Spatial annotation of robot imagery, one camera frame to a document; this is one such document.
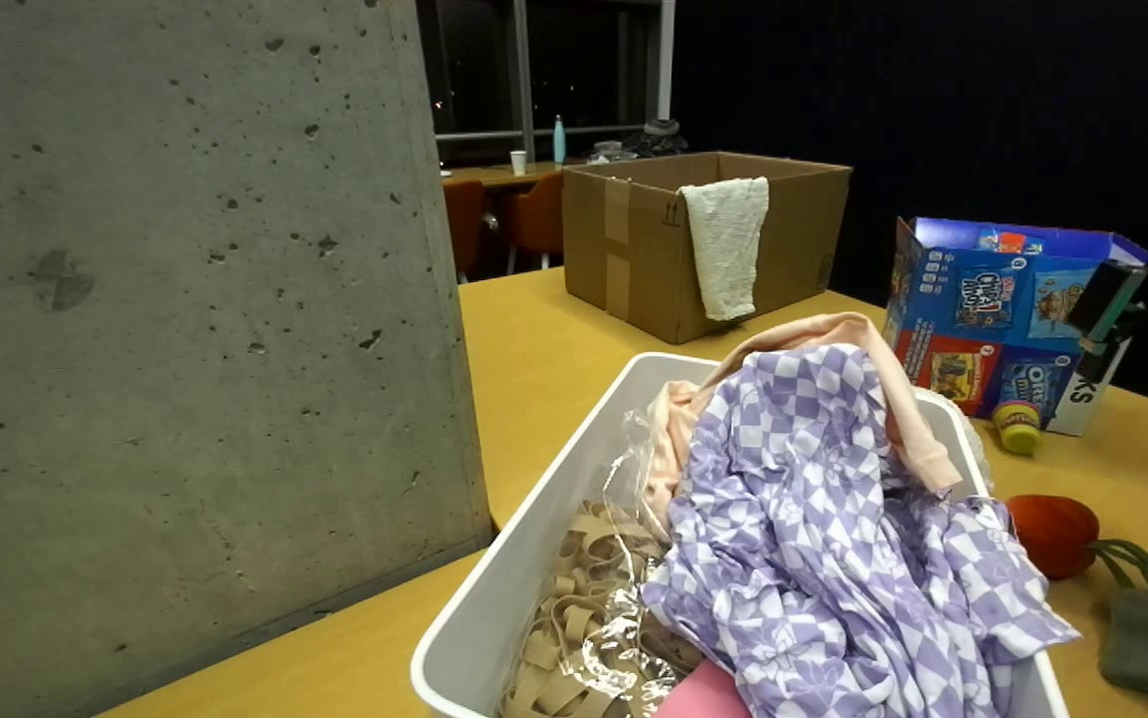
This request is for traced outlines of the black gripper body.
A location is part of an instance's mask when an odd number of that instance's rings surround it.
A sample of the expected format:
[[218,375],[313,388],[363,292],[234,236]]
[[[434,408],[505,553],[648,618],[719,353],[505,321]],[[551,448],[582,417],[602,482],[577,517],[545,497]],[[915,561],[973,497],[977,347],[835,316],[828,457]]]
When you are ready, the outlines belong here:
[[1125,258],[1099,263],[1073,303],[1070,328],[1079,335],[1078,375],[1105,383],[1130,344],[1148,337],[1148,268]]

